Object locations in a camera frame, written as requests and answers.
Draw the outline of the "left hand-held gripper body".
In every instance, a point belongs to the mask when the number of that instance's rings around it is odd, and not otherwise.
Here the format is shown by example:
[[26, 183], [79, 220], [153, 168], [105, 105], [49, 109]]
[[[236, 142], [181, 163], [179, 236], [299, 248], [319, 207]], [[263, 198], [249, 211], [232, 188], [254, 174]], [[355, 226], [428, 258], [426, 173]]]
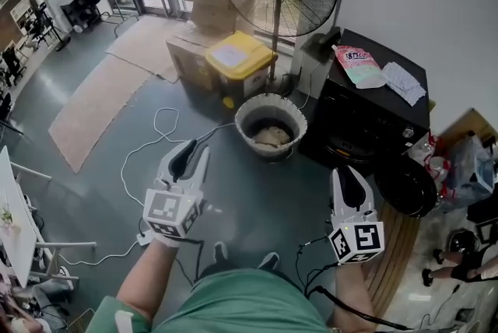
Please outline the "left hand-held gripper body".
[[154, 239], [168, 247], [179, 247], [202, 214], [203, 193], [156, 178], [146, 192], [142, 218]]

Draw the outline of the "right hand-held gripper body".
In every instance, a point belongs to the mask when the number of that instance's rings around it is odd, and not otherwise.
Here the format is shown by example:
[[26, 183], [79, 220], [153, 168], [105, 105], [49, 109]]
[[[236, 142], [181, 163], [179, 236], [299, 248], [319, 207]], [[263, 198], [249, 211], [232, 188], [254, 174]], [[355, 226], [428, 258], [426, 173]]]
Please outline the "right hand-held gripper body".
[[328, 240], [339, 265], [370, 261], [385, 249], [384, 224], [369, 210], [336, 223]]

